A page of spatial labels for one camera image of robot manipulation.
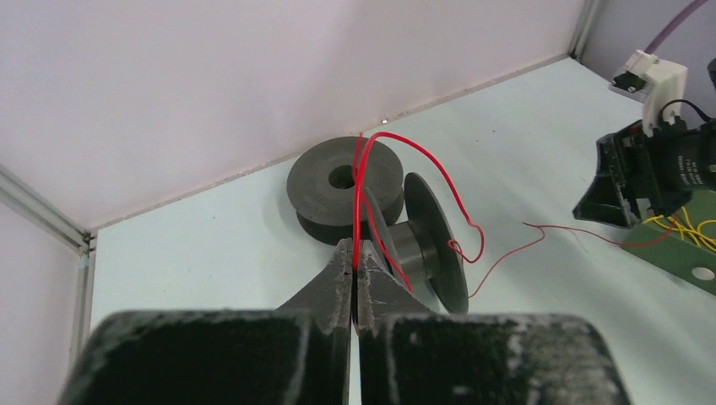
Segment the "red wire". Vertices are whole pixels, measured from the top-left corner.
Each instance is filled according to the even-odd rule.
[[[492,270],[495,270],[495,267],[497,267],[497,265],[500,264],[501,261],[508,258],[512,254],[517,253],[518,251],[522,251],[524,249],[527,249],[528,247],[537,245],[538,243],[543,241],[545,239],[545,237],[547,236],[547,234],[545,233],[545,228],[553,228],[553,229],[557,229],[557,230],[571,230],[574,232],[583,232],[588,235],[596,236],[597,238],[600,238],[601,240],[603,240],[605,242],[608,242],[608,243],[611,243],[612,245],[617,245],[617,246],[645,247],[645,246],[655,245],[655,244],[661,242],[662,240],[664,240],[666,238],[666,236],[676,226],[677,220],[678,220],[678,215],[675,215],[674,220],[671,222],[671,226],[663,234],[661,234],[659,237],[657,237],[654,240],[650,240],[648,242],[639,242],[639,243],[614,242],[613,240],[606,239],[604,236],[597,235],[594,232],[592,232],[590,230],[586,230],[586,229],[572,228],[569,226],[560,226],[560,225],[533,225],[533,224],[529,224],[527,222],[523,222],[523,224],[529,226],[530,228],[536,228],[536,229],[540,230],[540,232],[542,232],[542,236],[538,240],[534,240],[532,242],[529,242],[527,245],[523,245],[523,246],[518,247],[517,249],[513,249],[513,250],[505,253],[504,255],[502,255],[499,259],[497,259],[497,262],[495,262],[495,264],[493,264],[492,267],[490,267],[490,270],[488,270],[487,273],[485,273],[485,276],[483,276],[482,280],[480,281],[480,284],[478,284],[477,289],[475,289],[474,293],[472,293],[469,296],[469,298],[473,298],[474,296],[477,295],[477,292],[480,291],[480,289],[482,288],[482,285],[485,284],[485,281],[487,280],[487,278],[490,277]]]
[[[352,169],[351,169],[351,171],[353,172],[353,182],[355,182],[355,180],[358,178],[358,168],[356,167],[355,164],[358,161],[358,156],[360,155],[360,152],[361,152],[361,144],[363,143],[363,132],[361,132],[359,134],[358,138],[359,138],[359,140],[355,144],[355,153],[353,154],[353,164],[352,164]],[[403,273],[403,270],[400,269],[400,266],[398,266],[398,264],[395,262],[395,260],[390,256],[390,254],[388,253],[388,251],[385,248],[385,244],[383,244],[382,240],[380,239],[380,235],[377,232],[375,217],[373,217],[371,205],[368,203],[367,198],[365,196],[363,196],[362,194],[361,194],[361,196],[362,196],[361,203],[366,205],[366,216],[368,217],[368,221],[370,223],[371,229],[373,230],[373,234],[376,236],[376,240],[378,242],[378,247],[380,247],[383,255],[388,260],[388,262],[393,267],[393,269],[396,272],[398,272],[398,275],[403,279],[403,282],[405,283],[405,287],[408,289],[408,291],[410,291],[412,293],[413,286],[410,284],[410,281],[405,276],[405,273]]]
[[[456,241],[455,239],[451,239],[447,242],[447,245],[450,247],[450,249],[453,249],[455,253],[457,253],[460,257],[462,257],[463,260],[470,264],[474,264],[477,262],[478,259],[480,259],[479,256],[477,256],[474,259],[470,259],[469,257],[465,256],[463,253],[463,247],[460,245],[460,242]]]
[[[355,181],[355,196],[354,201],[362,201],[362,187],[363,187],[363,180],[366,175],[366,162],[368,161],[368,155],[371,151],[371,148],[373,144],[376,142],[378,138],[391,138],[395,139],[397,141],[400,141],[402,143],[406,143],[409,146],[413,147],[414,149],[417,149],[421,153],[423,153],[442,173],[442,176],[445,178],[445,181],[447,182],[447,185],[450,187],[450,191],[453,192],[453,195],[455,197],[455,202],[458,204],[458,207],[460,208],[460,211],[463,213],[463,216],[465,217],[465,220],[467,221],[468,225],[477,229],[478,232],[480,232],[480,252],[478,253],[477,257],[475,259],[469,260],[470,262],[477,262],[482,257],[482,254],[485,252],[485,232],[483,229],[478,225],[472,222],[472,219],[470,219],[470,216],[465,209],[465,206],[463,205],[462,199],[460,198],[458,194],[458,190],[455,188],[455,185],[453,184],[453,180],[450,178],[450,175],[445,171],[445,168],[442,167],[440,162],[433,156],[430,152],[428,152],[425,148],[420,146],[418,143],[415,143],[408,138],[401,137],[400,135],[396,135],[394,133],[390,132],[376,132],[373,134],[370,139],[368,139],[368,142],[366,143],[366,146],[363,149],[363,154],[361,156],[361,163],[358,166],[358,176]],[[356,203],[354,204],[353,209],[353,269],[354,271],[357,270],[361,254],[360,254],[360,248],[361,248],[361,204]],[[453,247],[456,246],[457,242],[454,240],[450,240],[448,244]]]
[[[366,200],[366,197],[365,197],[365,196],[363,196],[363,204],[366,205],[366,214],[367,214],[368,219],[369,219],[369,221],[370,221],[371,229],[373,229],[373,234],[376,236],[378,245],[379,245],[379,247],[380,247],[380,249],[381,249],[383,255],[385,256],[386,259],[388,259],[388,262],[389,262],[390,265],[393,267],[393,269],[395,269],[395,271],[398,272],[398,275],[400,276],[400,278],[403,279],[403,282],[405,283],[405,287],[408,289],[408,291],[412,293],[412,292],[413,292],[413,286],[410,285],[410,281],[409,281],[408,278],[405,276],[405,273],[403,273],[403,270],[400,269],[400,267],[399,267],[398,264],[395,262],[395,260],[388,254],[388,251],[385,249],[385,244],[383,244],[383,243],[382,243],[382,240],[380,240],[380,235],[378,234],[377,229],[376,229],[376,221],[375,221],[375,219],[374,219],[374,217],[373,217],[373,212],[371,211],[371,205],[368,204],[368,201]]]

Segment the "spool flange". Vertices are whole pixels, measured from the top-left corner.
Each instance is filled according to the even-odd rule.
[[[359,137],[334,138],[308,149],[294,163],[286,191],[301,227],[314,239],[336,245],[353,232],[355,184],[351,167]],[[363,186],[372,191],[386,224],[395,224],[403,211],[403,166],[390,148],[374,143]],[[361,234],[370,234],[363,213]]]
[[[416,173],[405,176],[404,193],[408,220],[388,226],[376,217],[377,234],[411,283],[429,282],[448,312],[467,313],[468,289],[463,263],[448,246],[453,234],[440,203],[425,180]],[[390,264],[385,264],[392,272]]]

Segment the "white backdrop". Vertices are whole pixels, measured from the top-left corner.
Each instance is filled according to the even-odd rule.
[[[561,55],[582,6],[2,2],[0,162],[94,227]]]
[[[0,203],[0,403],[57,400],[68,372],[79,256]]]

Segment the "purple cable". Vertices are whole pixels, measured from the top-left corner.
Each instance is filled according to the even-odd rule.
[[[671,35],[671,33],[676,30],[676,27],[681,25],[681,23],[683,23],[685,19],[692,15],[692,13],[696,11],[697,8],[701,7],[706,1],[707,0],[694,0],[693,2],[691,2],[691,4],[686,6],[686,8],[681,10],[681,12],[678,13],[676,17],[674,17],[674,19],[672,19],[664,27],[664,29],[659,32],[658,35],[656,35],[656,38],[654,38],[654,40],[651,41],[651,43],[646,47],[646,49],[644,49],[644,53],[654,53],[654,51],[656,51],[656,48],[658,48],[661,43],[664,42],[666,37]]]

